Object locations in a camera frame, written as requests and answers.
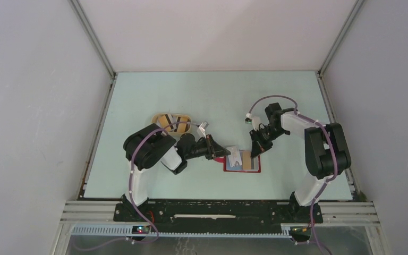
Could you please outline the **beige oval tray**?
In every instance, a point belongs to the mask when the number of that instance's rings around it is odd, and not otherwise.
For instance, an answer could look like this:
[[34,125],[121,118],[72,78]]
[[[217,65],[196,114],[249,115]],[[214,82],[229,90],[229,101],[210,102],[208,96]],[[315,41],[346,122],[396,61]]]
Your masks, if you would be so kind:
[[185,114],[158,113],[152,117],[151,122],[171,135],[181,136],[190,133],[192,129],[191,117]]

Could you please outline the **gold black card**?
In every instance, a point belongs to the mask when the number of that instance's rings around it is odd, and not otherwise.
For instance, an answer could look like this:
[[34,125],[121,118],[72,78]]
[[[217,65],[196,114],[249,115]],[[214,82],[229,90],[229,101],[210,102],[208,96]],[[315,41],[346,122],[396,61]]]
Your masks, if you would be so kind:
[[250,151],[242,151],[242,169],[243,171],[252,170],[252,162],[250,157]]

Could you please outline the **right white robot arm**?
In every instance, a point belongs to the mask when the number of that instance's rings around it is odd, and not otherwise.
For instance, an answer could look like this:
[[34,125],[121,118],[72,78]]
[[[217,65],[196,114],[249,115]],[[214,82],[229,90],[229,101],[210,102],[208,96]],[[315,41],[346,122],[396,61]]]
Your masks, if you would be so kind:
[[268,124],[246,114],[245,121],[253,126],[251,157],[256,158],[273,147],[281,135],[295,135],[304,141],[304,159],[307,174],[302,184],[290,197],[288,216],[301,222],[309,215],[309,208],[318,202],[325,187],[351,166],[351,156],[342,126],[339,123],[323,124],[301,114],[294,108],[281,108],[269,104],[265,113]]

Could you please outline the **white numbered card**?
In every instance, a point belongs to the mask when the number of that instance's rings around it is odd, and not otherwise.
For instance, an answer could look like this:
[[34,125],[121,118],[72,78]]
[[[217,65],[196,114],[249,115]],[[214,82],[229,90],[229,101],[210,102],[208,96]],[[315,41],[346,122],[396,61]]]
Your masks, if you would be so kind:
[[230,154],[227,156],[229,168],[230,169],[236,169],[236,168],[241,169],[242,158],[241,158],[241,152],[238,146],[227,147],[227,150],[230,152]]

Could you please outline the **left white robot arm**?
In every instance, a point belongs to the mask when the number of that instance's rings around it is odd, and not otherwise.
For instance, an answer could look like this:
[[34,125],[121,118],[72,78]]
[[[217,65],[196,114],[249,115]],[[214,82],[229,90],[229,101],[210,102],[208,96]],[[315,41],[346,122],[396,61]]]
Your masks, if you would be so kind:
[[147,207],[143,204],[149,198],[151,186],[147,171],[158,162],[177,175],[187,168],[190,159],[205,157],[214,160],[231,154],[211,134],[206,134],[204,127],[198,127],[198,130],[198,139],[191,133],[184,133],[176,140],[166,128],[153,123],[124,141],[123,150],[130,166],[128,190],[125,193],[130,204],[126,214],[133,221],[141,221],[147,214]]

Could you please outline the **red card holder wallet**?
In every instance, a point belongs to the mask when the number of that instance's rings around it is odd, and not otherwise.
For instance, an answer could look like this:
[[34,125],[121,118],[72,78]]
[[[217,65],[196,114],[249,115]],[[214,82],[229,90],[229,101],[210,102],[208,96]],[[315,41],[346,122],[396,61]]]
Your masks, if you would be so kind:
[[227,157],[220,157],[214,159],[214,161],[223,164],[224,172],[231,173],[260,173],[261,172],[261,157],[257,156],[251,158],[251,151],[240,151],[241,162],[235,162],[231,165],[230,160]]

